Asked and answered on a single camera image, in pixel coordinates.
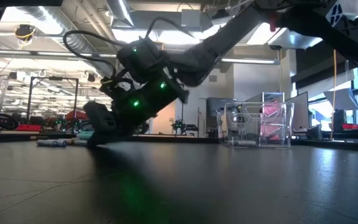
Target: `ceiling light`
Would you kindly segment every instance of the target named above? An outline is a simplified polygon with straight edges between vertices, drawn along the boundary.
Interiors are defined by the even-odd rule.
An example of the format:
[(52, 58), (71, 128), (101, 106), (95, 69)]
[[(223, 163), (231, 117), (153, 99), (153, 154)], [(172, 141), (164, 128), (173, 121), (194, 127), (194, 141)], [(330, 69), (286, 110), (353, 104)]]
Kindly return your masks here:
[(8, 54), (8, 55), (30, 55), (31, 53), (28, 51), (21, 50), (0, 50), (0, 54)]
[[(146, 36), (147, 30), (120, 30), (113, 29), (112, 30), (114, 36), (117, 40), (123, 41), (126, 43), (133, 42), (135, 40), (139, 40), (139, 37), (144, 38)], [(152, 41), (157, 41), (157, 35), (154, 31), (149, 34), (149, 38)]]
[(13, 101), (11, 104), (12, 104), (12, 105), (19, 105), (20, 103), (21, 103), (20, 100), (15, 100), (15, 101)]
[(259, 60), (259, 59), (240, 59), (240, 58), (222, 58), (221, 62), (229, 63), (252, 63), (252, 64), (264, 64), (264, 65), (273, 65), (276, 64), (275, 60)]
[(184, 34), (182, 31), (176, 30), (163, 31), (160, 37), (158, 37), (158, 41), (164, 44), (198, 44), (201, 42), (194, 37)]
[(71, 96), (75, 96), (75, 94), (70, 92), (70, 91), (67, 91), (67, 90), (61, 90), (61, 91), (64, 92), (64, 93), (67, 93), (67, 94), (69, 94)]
[(67, 56), (67, 57), (75, 57), (73, 53), (65, 53), (65, 52), (38, 52), (39, 55), (46, 56)]
[(309, 47), (312, 47), (318, 43), (320, 43), (321, 41), (323, 41), (320, 37), (316, 37), (313, 40), (310, 41), (309, 43)]
[(281, 28), (270, 40), (268, 40), (268, 44), (272, 44), (277, 38), (279, 38), (285, 31), (287, 31), (287, 28)]
[(48, 86), (47, 90), (50, 90), (55, 93), (60, 93), (60, 89), (52, 86)]
[(256, 29), (252, 37), (248, 40), (248, 45), (262, 45), (266, 44), (276, 33), (270, 31), (270, 24), (264, 22)]

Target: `ceiling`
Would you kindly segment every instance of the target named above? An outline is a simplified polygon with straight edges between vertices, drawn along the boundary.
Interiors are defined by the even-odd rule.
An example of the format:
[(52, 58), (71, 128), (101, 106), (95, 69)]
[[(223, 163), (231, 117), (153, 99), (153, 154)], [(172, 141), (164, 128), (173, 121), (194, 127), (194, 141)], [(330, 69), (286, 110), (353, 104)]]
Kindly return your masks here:
[[(189, 0), (187, 2), (178, 2), (175, 0), (127, 0), (127, 6), (122, 7), (122, 2), (123, 4), (125, 3), (124, 0), (64, 0), (60, 8), (48, 8), (47, 10), (45, 10), (46, 8), (39, 8), (44, 15), (42, 19), (48, 20), (48, 22), (40, 22), (39, 18), (37, 20), (34, 15), (23, 13), (23, 9), (8, 8), (0, 22), (0, 49), (67, 52), (61, 42), (61, 32), (64, 30), (59, 29), (63, 23), (65, 23), (64, 26), (69, 30), (87, 30), (103, 35), (109, 39), (130, 42), (139, 35), (144, 35), (144, 26), (148, 26), (157, 15), (166, 15), (171, 19), (175, 19), (177, 23), (180, 23), (183, 15), (194, 15), (194, 12), (197, 12), (196, 16), (199, 14), (201, 24), (199, 27), (191, 30), (196, 37), (195, 39), (183, 35), (180, 32), (178, 33), (171, 27), (161, 29), (161, 27), (167, 27), (161, 24), (156, 25), (156, 31), (153, 33), (155, 40), (164, 42), (163, 47), (165, 50), (185, 50), (200, 42), (200, 39), (213, 35), (221, 26), (224, 26), (224, 23), (214, 25), (211, 22), (211, 16), (214, 15), (217, 9), (231, 6), (231, 9), (228, 10), (231, 17), (238, 11), (238, 6), (245, 3), (245, 1), (242, 0)], [(120, 20), (111, 17), (112, 14), (116, 17), (120, 16), (120, 13), (117, 12), (117, 9), (120, 7), (128, 10), (128, 14), (135, 22), (135, 29), (128, 30), (118, 27), (119, 23), (117, 23), (117, 21)], [(31, 43), (28, 45), (21, 46), (22, 42), (14, 35), (15, 29), (18, 28), (20, 24), (30, 24), (37, 28)], [(289, 30), (284, 31), (285, 32), (281, 32), (280, 35), (283, 33), (288, 36), (295, 35)], [(277, 59), (277, 53), (270, 50), (264, 44), (273, 39), (279, 32), (279, 29), (277, 29), (276, 32), (270, 32), (269, 25), (262, 24), (256, 27), (249, 35), (245, 36), (239, 44), (228, 53), (228, 57)], [(116, 53), (117, 49), (102, 40), (88, 36), (85, 39), (83, 37), (79, 38), (82, 39), (81, 45), (86, 45), (87, 49), (90, 49), (92, 52)], [(115, 63), (115, 59), (110, 58), (109, 60)], [(104, 101), (106, 104), (109, 104), (110, 99), (108, 97), (92, 89), (99, 87), (99, 81), (102, 76), (110, 75), (108, 67), (106, 69), (105, 65), (103, 65), (104, 68), (99, 66), (100, 65), (95, 63), (79, 60), (56, 60), (55, 58), (45, 60), (35, 59), (31, 56), (29, 56), (29, 58), (6, 58), (6, 56), (0, 56), (0, 75), (10, 72), (19, 72), (27, 75), (27, 79), (10, 82), (10, 84), (15, 86), (14, 90), (7, 93), (7, 102), (15, 102), (16, 104), (16, 100), (21, 99), (21, 103), (19, 105), (7, 104), (7, 106), (21, 106), (20, 108), (12, 109), (24, 111), (24, 108), (27, 107), (27, 101), (25, 100), (27, 99), (26, 95), (28, 95), (29, 92), (29, 87), (25, 85), (29, 84), (30, 76), (37, 77), (41, 71), (46, 72), (46, 77), (61, 76), (78, 78), (80, 82), (79, 95), (81, 95), (79, 97), (79, 106), (92, 97), (98, 99), (98, 101)], [(93, 83), (88, 82), (86, 73), (95, 73), (96, 81)], [(71, 103), (73, 98), (72, 94), (75, 92), (74, 88), (70, 87), (72, 83), (68, 83), (67, 81), (61, 81), (59, 83), (51, 80), (44, 80), (44, 83), (46, 83), (46, 85), (40, 85), (34, 88), (33, 94), (35, 94), (35, 96), (32, 105), (35, 105), (35, 109), (42, 108), (42, 100), (48, 97), (56, 98), (56, 100), (53, 101), (48, 100), (50, 106), (53, 105), (56, 108), (64, 108), (67, 107), (67, 104)], [(45, 86), (47, 85), (51, 87), (65, 87), (59, 87), (61, 90), (64, 90), (60, 91), (60, 93), (51, 93), (51, 91), (46, 90), (47, 88)]]

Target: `desk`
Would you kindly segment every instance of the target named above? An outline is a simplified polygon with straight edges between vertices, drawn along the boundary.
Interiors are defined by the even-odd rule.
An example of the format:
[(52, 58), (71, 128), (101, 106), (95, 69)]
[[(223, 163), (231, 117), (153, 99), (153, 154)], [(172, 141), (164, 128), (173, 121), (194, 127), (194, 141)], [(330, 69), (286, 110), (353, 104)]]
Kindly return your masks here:
[(358, 151), (0, 143), (0, 223), (358, 223)]

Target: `duct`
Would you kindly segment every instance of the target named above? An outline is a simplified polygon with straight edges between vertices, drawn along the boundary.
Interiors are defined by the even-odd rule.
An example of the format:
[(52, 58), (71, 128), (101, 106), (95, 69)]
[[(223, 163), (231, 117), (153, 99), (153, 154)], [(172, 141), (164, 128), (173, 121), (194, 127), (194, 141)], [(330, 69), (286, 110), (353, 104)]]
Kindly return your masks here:
[[(76, 30), (74, 24), (58, 7), (17, 7), (23, 13), (29, 14), (35, 19), (35, 26), (46, 34), (63, 35), (69, 30)], [(65, 48), (63, 38), (55, 38), (58, 44)], [(68, 39), (68, 43), (77, 52), (95, 53), (96, 50), (82, 35), (73, 35)], [(111, 76), (112, 69), (109, 65), (101, 62), (86, 61), (87, 64), (97, 69), (103, 76)]]
[(115, 18), (113, 24), (134, 27), (134, 23), (129, 15), (131, 9), (126, 0), (106, 0), (106, 5), (113, 18)]
[[(170, 19), (176, 24), (181, 24), (181, 12), (160, 12), (160, 11), (134, 11), (131, 12), (131, 18), (137, 30), (147, 30), (153, 20), (157, 17), (164, 17)], [(204, 30), (208, 30), (213, 26), (211, 19), (208, 17), (205, 12), (201, 15), (201, 22), (199, 27), (186, 27), (185, 29), (190, 32), (202, 32)], [(112, 29), (130, 29), (130, 27), (121, 27), (119, 23), (113, 23), (111, 25)], [(178, 30), (173, 27), (171, 24), (167, 24), (166, 22), (156, 22), (154, 24), (153, 30)]]

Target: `robotic arm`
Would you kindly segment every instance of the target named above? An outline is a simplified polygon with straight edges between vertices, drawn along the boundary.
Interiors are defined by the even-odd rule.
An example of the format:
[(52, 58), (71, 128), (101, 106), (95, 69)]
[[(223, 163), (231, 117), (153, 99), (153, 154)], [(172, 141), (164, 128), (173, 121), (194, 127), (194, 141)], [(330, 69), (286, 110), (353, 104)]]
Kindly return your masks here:
[[(145, 132), (145, 122), (173, 100), (179, 98), (186, 103), (188, 92), (183, 85), (200, 85), (219, 59), (260, 22), (320, 37), (358, 64), (358, 25), (342, 15), (337, 1), (255, 0), (216, 34), (180, 54), (159, 51), (147, 36), (120, 44), (122, 49), (117, 58), (125, 69), (102, 80), (100, 88), (113, 99), (112, 111), (93, 101), (84, 105), (95, 129), (88, 143), (123, 141)], [(65, 38), (74, 33), (66, 33)], [(132, 79), (125, 78), (126, 73)], [(130, 83), (131, 89), (122, 89), (118, 86), (120, 82)], [(135, 89), (133, 82), (140, 83), (142, 88)]]

